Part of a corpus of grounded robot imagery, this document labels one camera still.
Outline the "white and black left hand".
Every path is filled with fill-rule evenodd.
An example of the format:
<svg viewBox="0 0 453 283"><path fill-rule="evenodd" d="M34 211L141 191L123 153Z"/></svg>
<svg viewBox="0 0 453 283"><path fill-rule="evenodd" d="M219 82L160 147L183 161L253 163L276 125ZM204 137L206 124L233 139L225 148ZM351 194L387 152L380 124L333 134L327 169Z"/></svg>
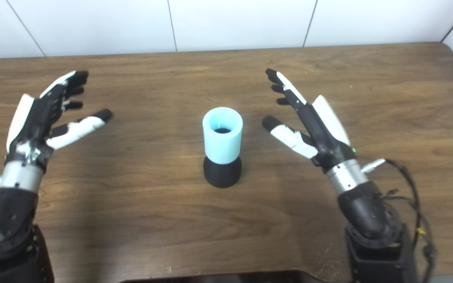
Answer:
<svg viewBox="0 0 453 283"><path fill-rule="evenodd" d="M84 118L56 127L63 113L79 110L87 83L87 70L74 70L51 83L38 98L22 95L9 127L5 163L36 165L45 171L55 150L69 146L105 126L114 114L103 109Z"/></svg>

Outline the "white and black right hand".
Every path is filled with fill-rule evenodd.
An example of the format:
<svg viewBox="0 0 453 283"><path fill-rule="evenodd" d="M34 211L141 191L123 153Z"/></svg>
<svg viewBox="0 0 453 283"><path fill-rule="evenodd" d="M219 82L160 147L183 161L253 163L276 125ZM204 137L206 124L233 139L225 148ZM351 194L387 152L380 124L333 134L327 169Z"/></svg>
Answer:
<svg viewBox="0 0 453 283"><path fill-rule="evenodd" d="M309 103L281 72L268 68L265 73L273 83L272 90L283 95L277 99L277 104L291 106L308 132L303 134L267 115L262 119L262 127L271 136L310 159L324 173L357 158L343 125L324 96L319 95L313 103Z"/></svg>

